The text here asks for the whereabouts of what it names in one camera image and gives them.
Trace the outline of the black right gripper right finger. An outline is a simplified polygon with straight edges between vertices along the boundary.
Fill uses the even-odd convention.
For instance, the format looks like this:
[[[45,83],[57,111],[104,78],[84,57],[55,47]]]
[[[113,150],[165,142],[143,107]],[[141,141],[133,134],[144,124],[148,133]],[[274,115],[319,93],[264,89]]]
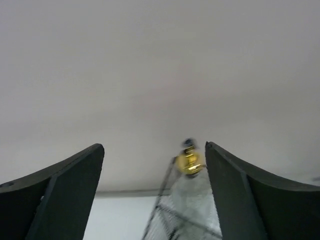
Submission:
[[[319,186],[248,163],[214,142],[205,160],[224,240],[318,240]]]

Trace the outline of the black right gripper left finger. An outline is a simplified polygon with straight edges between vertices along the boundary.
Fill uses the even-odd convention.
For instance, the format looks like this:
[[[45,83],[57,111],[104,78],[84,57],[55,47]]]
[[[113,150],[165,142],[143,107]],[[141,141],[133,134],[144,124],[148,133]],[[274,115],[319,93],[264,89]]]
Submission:
[[[82,240],[102,172],[96,143],[27,176],[0,185],[2,240]]]

